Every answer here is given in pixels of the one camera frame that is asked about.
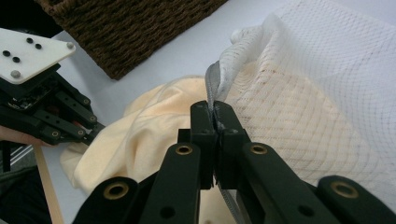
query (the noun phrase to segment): mesh bag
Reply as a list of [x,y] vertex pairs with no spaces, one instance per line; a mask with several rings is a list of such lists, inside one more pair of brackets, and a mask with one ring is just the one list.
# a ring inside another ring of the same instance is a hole
[[209,16],[226,0],[35,0],[111,78]]
[[232,42],[209,99],[232,105],[301,179],[351,178],[396,211],[396,28],[303,0]]

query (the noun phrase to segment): crumpled cloth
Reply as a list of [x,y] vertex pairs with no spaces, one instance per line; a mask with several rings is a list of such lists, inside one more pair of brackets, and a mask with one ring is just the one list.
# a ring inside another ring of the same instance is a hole
[[[303,180],[349,177],[396,211],[396,28],[329,1],[292,1],[236,31],[211,97],[233,106],[253,141],[273,147]],[[205,83],[186,77],[136,99],[88,149],[61,161],[78,188],[156,172]],[[217,188],[200,222],[232,223]]]
[[[72,143],[62,154],[64,171],[87,193],[114,176],[140,182],[160,169],[178,129],[190,128],[190,106],[206,99],[203,77],[184,77],[148,91],[105,127],[87,148]],[[218,188],[201,191],[200,223],[233,223]]]

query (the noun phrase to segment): wicker basket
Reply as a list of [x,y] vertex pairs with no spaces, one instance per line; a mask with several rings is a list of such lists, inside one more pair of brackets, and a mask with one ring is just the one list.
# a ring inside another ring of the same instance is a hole
[[209,16],[226,0],[35,0],[111,78]]

